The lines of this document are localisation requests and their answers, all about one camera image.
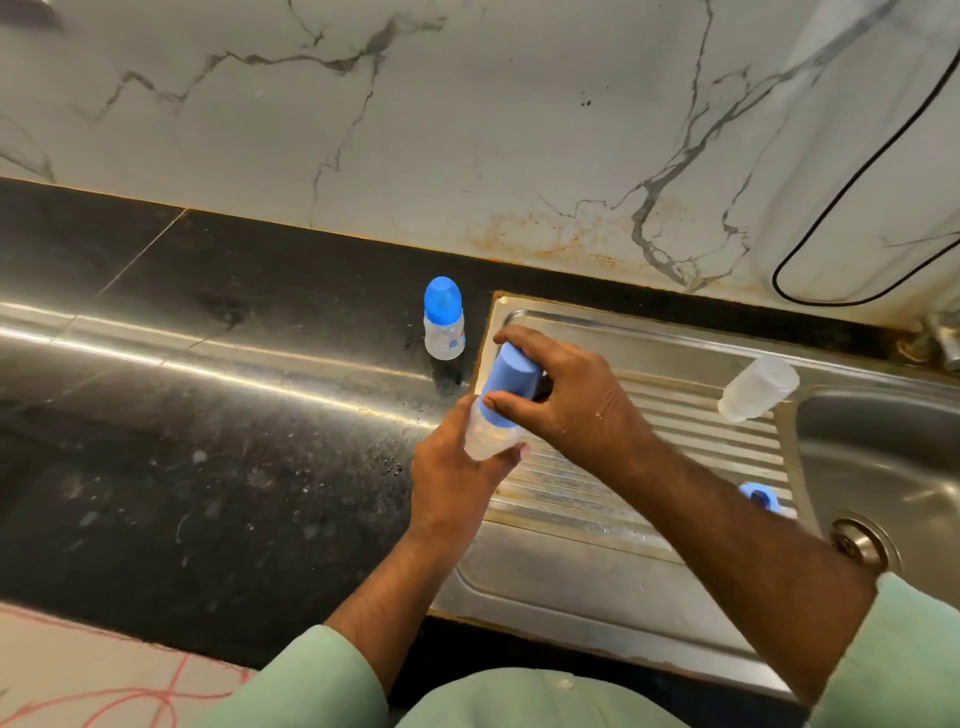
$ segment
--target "person's right hand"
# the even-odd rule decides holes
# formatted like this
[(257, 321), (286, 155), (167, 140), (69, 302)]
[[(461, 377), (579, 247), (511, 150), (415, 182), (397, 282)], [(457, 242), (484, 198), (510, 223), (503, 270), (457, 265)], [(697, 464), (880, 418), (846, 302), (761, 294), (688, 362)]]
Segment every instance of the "person's right hand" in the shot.
[(489, 392), (484, 404), (559, 450), (570, 462), (611, 487), (663, 447), (623, 391), (607, 360), (532, 328), (511, 324), (493, 341), (509, 341), (553, 379), (553, 393), (537, 403)]

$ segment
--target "finger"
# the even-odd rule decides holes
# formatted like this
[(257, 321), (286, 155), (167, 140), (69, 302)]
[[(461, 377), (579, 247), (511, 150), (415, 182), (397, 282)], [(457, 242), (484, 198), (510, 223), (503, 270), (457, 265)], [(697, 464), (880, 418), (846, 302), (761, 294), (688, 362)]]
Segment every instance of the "finger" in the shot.
[(519, 324), (505, 326), (493, 336), (493, 341), (497, 344), (509, 341), (540, 364), (548, 374), (567, 356), (567, 350), (559, 341), (551, 339), (535, 328), (522, 327)]
[(487, 477), (491, 492), (496, 489), (503, 478), (510, 474), (511, 470), (520, 464), (520, 461), (527, 456), (528, 452), (530, 452), (529, 445), (518, 443), (480, 463), (480, 471)]
[(537, 404), (524, 397), (512, 395), (510, 392), (488, 392), (483, 398), (483, 403), (515, 425), (520, 425), (538, 437), (543, 437), (541, 433), (547, 404)]
[(476, 399), (476, 395), (465, 395), (464, 397), (460, 397), (457, 400), (457, 403), (453, 405), (453, 409), (446, 413), (444, 421), (440, 423), (439, 427), (437, 427), (437, 432), (442, 433), (444, 437), (449, 437), (451, 440), (462, 446), (464, 443), (464, 438), (467, 436), (467, 425), (470, 420), (470, 407), (473, 405), (473, 401)]

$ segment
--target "black countertop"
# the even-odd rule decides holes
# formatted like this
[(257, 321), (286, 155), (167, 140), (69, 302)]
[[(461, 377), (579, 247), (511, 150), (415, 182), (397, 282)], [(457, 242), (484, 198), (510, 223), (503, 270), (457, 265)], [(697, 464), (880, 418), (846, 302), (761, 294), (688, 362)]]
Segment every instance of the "black countertop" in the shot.
[[(0, 180), (0, 262), (0, 598), (250, 667), (402, 533), (413, 445), (468, 389), (494, 291), (882, 354), (859, 325), (26, 182)], [(467, 321), (446, 364), (422, 345), (437, 275)], [(802, 717), (434, 619), (394, 702), (498, 665)]]

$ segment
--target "person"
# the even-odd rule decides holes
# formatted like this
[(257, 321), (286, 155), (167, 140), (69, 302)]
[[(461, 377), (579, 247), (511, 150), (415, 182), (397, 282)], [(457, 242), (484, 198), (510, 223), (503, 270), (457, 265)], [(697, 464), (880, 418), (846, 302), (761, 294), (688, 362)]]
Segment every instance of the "person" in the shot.
[[(520, 326), (503, 328), (494, 341), (522, 349), (554, 386), (544, 402), (495, 392), (485, 403), (643, 514), (812, 709), (811, 725), (960, 725), (960, 614), (893, 573), (875, 578), (676, 452), (596, 353)], [(393, 551), (325, 625), (294, 640), (213, 709), (207, 728), (385, 724), (385, 695), (420, 622), (476, 535), (496, 486), (526, 451), (517, 445), (483, 462), (467, 456), (473, 399), (458, 401), (414, 450), (410, 525)], [(519, 668), (442, 686), (399, 725), (682, 726), (624, 688)]]

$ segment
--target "light green shirt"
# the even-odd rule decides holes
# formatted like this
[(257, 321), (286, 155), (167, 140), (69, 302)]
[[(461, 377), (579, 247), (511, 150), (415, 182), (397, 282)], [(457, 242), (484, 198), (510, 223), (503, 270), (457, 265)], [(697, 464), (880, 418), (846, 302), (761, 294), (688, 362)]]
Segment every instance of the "light green shirt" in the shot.
[[(894, 574), (810, 716), (814, 728), (960, 725), (960, 613)], [(367, 661), (328, 627), (294, 640), (213, 709), (204, 728), (381, 728), (387, 701)], [(399, 728), (683, 728), (644, 697), (564, 672), (479, 672), (429, 693)]]

